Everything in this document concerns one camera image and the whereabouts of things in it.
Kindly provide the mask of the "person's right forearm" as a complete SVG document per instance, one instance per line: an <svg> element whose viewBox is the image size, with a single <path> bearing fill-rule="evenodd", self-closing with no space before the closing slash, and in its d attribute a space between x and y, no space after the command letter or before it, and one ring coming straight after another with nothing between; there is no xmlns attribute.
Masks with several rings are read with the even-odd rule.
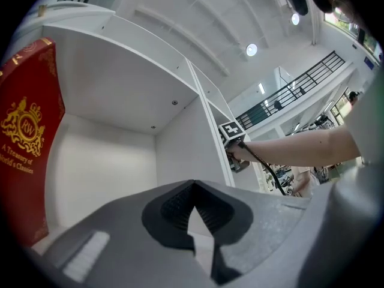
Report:
<svg viewBox="0 0 384 288"><path fill-rule="evenodd" d="M247 146L267 163L296 167L328 166L361 156L352 135L343 125L250 142Z"/></svg>

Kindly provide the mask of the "red book with gold crest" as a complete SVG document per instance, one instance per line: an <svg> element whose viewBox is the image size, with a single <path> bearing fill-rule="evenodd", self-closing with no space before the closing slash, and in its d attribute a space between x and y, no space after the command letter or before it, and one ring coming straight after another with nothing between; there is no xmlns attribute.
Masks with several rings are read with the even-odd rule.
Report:
<svg viewBox="0 0 384 288"><path fill-rule="evenodd" d="M0 67L0 207L26 247L49 234L47 162L64 114L55 42L40 38Z"/></svg>

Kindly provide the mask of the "person's right hand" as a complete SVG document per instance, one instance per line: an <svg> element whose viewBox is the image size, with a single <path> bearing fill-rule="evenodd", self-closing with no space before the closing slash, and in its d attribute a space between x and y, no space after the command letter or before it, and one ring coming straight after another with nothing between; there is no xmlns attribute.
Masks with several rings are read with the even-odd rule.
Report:
<svg viewBox="0 0 384 288"><path fill-rule="evenodd" d="M239 142L232 142L226 149L226 154L238 161L252 161L252 155L245 149L239 146Z"/></svg>

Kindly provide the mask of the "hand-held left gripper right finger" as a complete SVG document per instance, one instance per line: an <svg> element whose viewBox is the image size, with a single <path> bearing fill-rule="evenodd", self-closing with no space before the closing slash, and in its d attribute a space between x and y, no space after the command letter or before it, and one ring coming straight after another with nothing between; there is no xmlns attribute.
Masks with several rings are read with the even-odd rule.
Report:
<svg viewBox="0 0 384 288"><path fill-rule="evenodd" d="M194 185L197 261L215 284L227 284L264 262L295 228L309 199Z"/></svg>

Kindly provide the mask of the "white shelf unit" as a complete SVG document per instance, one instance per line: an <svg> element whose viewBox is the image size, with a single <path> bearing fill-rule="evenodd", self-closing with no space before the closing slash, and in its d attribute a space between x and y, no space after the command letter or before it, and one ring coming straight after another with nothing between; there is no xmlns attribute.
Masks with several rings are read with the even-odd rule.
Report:
<svg viewBox="0 0 384 288"><path fill-rule="evenodd" d="M66 108L47 165L49 234L60 234L112 200L186 179L259 191L258 168L232 173L205 76L149 31L95 7L48 11L14 33L8 59L40 37L56 42Z"/></svg>

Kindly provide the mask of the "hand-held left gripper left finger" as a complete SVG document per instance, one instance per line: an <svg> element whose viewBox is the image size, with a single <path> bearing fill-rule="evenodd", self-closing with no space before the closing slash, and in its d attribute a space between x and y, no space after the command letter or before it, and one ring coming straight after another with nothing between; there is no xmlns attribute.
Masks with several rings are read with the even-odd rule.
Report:
<svg viewBox="0 0 384 288"><path fill-rule="evenodd" d="M188 221L194 181L113 200L44 253L59 288L216 288L195 258Z"/></svg>

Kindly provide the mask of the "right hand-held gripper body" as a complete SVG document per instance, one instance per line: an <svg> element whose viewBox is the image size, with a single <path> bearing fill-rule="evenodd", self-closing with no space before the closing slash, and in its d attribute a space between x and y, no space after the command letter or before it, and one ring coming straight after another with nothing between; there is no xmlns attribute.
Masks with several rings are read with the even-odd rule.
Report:
<svg viewBox="0 0 384 288"><path fill-rule="evenodd" d="M224 150L227 154L227 159L229 161L229 166L232 172L240 173L244 169L250 166L249 161L238 160L228 152L228 149L232 146L237 145L240 142L244 141L245 131L238 124L237 121L230 121L218 126L218 132L221 137L221 141L224 146Z"/></svg>

